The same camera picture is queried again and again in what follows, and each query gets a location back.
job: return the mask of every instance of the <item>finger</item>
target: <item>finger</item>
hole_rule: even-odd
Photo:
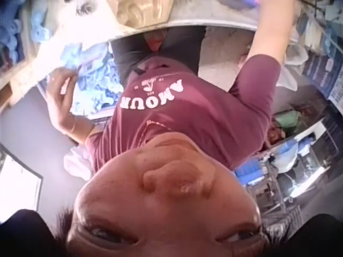
[[[74,89],[75,89],[77,79],[78,79],[77,75],[74,75],[73,77],[71,77],[69,79],[68,85],[66,87],[65,95],[64,95],[64,99],[63,99],[63,103],[62,103],[63,108],[66,110],[70,110],[70,108],[72,106]]]
[[[52,95],[59,95],[66,80],[77,75],[76,71],[64,67],[55,69],[51,74],[51,79],[47,90]]]

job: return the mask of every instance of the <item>window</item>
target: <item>window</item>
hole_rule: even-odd
[[[0,223],[20,209],[37,210],[42,178],[0,146]]]

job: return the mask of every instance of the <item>nose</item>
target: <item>nose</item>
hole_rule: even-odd
[[[189,161],[172,161],[143,175],[143,188],[169,198],[207,197],[211,193],[214,170],[199,169]]]

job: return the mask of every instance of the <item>dark pants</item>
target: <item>dark pants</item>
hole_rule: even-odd
[[[132,35],[111,41],[114,60],[118,67],[121,84],[126,87],[126,80],[141,61],[153,55],[177,60],[195,74],[199,71],[200,50],[205,37],[203,26],[183,26],[169,28],[158,53],[153,53],[143,34]]]

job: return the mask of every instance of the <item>white bag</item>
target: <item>white bag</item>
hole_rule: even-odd
[[[85,181],[90,180],[94,174],[91,157],[84,145],[72,147],[64,156],[63,163],[64,168],[70,175],[82,178]]]

